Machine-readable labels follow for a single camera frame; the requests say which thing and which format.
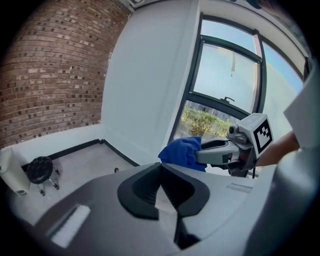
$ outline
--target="black stool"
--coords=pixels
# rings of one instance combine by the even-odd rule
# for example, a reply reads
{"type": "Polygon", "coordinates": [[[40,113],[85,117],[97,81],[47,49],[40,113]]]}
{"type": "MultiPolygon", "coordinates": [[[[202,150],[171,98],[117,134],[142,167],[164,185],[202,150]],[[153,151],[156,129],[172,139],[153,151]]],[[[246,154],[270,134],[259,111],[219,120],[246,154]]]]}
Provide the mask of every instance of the black stool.
{"type": "Polygon", "coordinates": [[[58,169],[54,167],[51,159],[47,156],[39,156],[33,159],[26,170],[26,175],[30,182],[36,184],[40,190],[40,194],[43,196],[46,193],[39,187],[39,184],[44,183],[46,180],[51,181],[56,190],[59,189],[59,185],[50,179],[53,170],[60,175],[58,169]]]}

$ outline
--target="sky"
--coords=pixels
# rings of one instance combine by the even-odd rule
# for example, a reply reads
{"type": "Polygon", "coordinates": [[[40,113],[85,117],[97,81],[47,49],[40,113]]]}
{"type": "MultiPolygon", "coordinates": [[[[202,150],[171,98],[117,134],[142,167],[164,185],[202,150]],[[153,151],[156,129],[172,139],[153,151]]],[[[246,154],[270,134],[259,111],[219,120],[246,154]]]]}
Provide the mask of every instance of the sky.
{"type": "MultiPolygon", "coordinates": [[[[234,44],[240,45],[248,49],[249,51],[256,53],[253,37],[250,34],[232,26],[204,20],[202,22],[201,34],[227,40],[234,44]]],[[[299,93],[302,90],[303,82],[301,81],[297,73],[294,71],[294,69],[266,43],[263,43],[263,49],[266,62],[273,66],[276,72],[284,77],[284,79],[294,89],[296,93],[299,93]]]]}

